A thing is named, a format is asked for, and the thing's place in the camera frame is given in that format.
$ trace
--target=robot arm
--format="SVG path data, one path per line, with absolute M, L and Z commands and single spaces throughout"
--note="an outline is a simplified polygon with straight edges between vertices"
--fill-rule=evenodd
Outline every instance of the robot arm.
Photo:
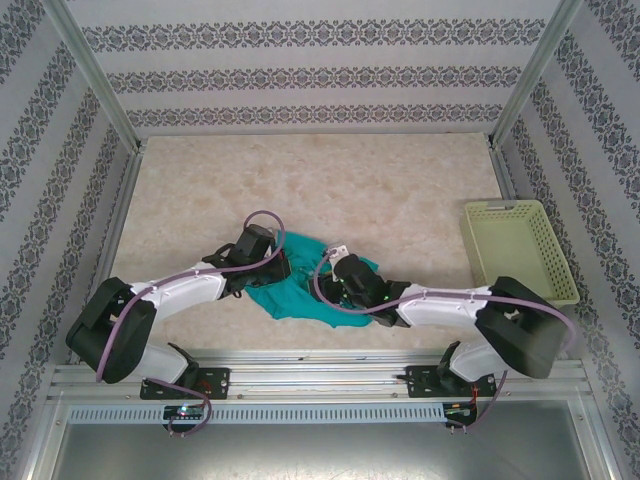
M 99 286 L 71 327 L 66 343 L 97 371 L 115 325 L 114 318 L 120 316 L 132 298 L 148 290 L 133 304 L 126 321 L 122 322 L 102 378 L 107 383 L 116 383 L 136 375 L 190 388 L 197 364 L 175 345 L 170 344 L 169 348 L 148 342 L 151 327 L 191 306 L 228 295 L 240 296 L 247 285 L 267 285 L 287 278 L 291 271 L 282 251 L 259 268 L 211 272 L 215 268 L 228 270 L 229 267 L 254 265 L 269 256 L 275 243 L 270 231 L 252 224 L 244 228 L 235 244 L 223 246 L 177 275 L 131 285 L 118 277 L 109 278 Z
M 558 318 L 562 314 L 517 280 L 500 277 L 491 287 L 431 289 L 384 281 L 344 245 L 331 252 L 331 274 L 319 282 L 329 302 L 346 299 L 351 306 L 370 310 L 392 303 L 371 312 L 388 327 L 447 325 L 481 333 L 478 340 L 449 347 L 439 372 L 443 384 L 436 387 L 468 384 L 511 368 L 532 378 L 548 377 L 568 325 Z

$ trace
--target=patterned wallpaper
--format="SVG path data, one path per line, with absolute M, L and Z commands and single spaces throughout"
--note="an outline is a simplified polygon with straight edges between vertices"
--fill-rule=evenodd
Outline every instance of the patterned wallpaper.
M 72 0 L 142 137 L 489 132 L 558 0 Z
M 638 3 L 584 3 L 503 145 L 576 280 L 585 364 L 624 478 L 640 478 Z
M 0 0 L 0 479 L 93 283 L 129 152 L 35 0 Z

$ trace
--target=aluminum frame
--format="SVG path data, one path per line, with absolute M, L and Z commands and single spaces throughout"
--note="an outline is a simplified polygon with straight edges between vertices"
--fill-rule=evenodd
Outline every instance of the aluminum frame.
M 493 166 L 493 173 L 496 176 L 498 182 L 498 188 L 500 189 L 500 195 L 503 200 L 517 200 L 516 189 L 509 175 L 507 163 L 502 155 L 500 145 L 492 145 L 489 135 L 485 135 L 485 141 L 487 144 L 487 150 L 489 152 L 489 158 L 491 159 L 491 165 Z
M 407 365 L 437 364 L 433 351 L 194 351 L 203 367 L 231 369 L 229 398 L 216 405 L 387 405 L 407 406 L 453 401 L 412 399 L 395 375 Z M 45 399 L 43 415 L 22 480 L 50 479 L 60 452 L 70 412 L 80 405 L 176 405 L 174 401 L 144 401 L 140 379 L 116 385 L 95 383 L 85 365 L 58 365 Z M 569 407 L 580 448 L 592 479 L 621 478 L 587 374 L 580 360 L 559 360 L 546 380 L 510 372 L 500 402 L 560 400 Z
M 98 63 L 82 30 L 69 11 L 66 1 L 43 0 L 42 6 L 63 38 L 80 70 L 82 70 L 89 86 L 98 97 L 100 105 L 107 112 L 120 138 L 130 151 L 136 151 L 140 146 L 140 138 L 133 128 L 127 113 L 122 108 L 107 76 L 102 71 L 102 67 Z
M 582 0 L 560 0 L 553 16 L 547 24 L 542 37 L 536 45 L 527 66 L 524 68 L 518 83 L 502 109 L 491 135 L 491 143 L 499 147 L 509 135 L 509 131 L 520 115 L 522 108 L 529 99 L 529 95 L 538 83 L 538 79 L 546 68 L 553 52 L 560 43 L 562 36 L 569 28 L 571 21 L 582 6 Z

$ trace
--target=yellow plastic basket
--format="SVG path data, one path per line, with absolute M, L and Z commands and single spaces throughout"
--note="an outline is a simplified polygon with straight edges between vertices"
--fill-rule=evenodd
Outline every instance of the yellow plastic basket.
M 567 259 L 537 200 L 472 202 L 460 221 L 476 286 L 513 277 L 556 307 L 580 300 Z

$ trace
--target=green cloth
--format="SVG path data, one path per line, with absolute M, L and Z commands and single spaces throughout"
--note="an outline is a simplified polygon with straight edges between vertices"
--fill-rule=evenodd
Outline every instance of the green cloth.
M 332 327 L 365 327 L 371 323 L 366 315 L 351 315 L 334 310 L 324 303 L 318 302 L 308 290 L 313 271 L 322 261 L 322 253 L 326 245 L 304 235 L 287 232 L 284 242 L 284 253 L 291 264 L 291 275 L 281 282 L 264 287 L 246 287 L 249 296 L 269 314 L 279 320 L 285 317 L 314 318 Z M 373 269 L 378 265 L 363 258 Z M 321 273 L 330 271 L 327 262 Z

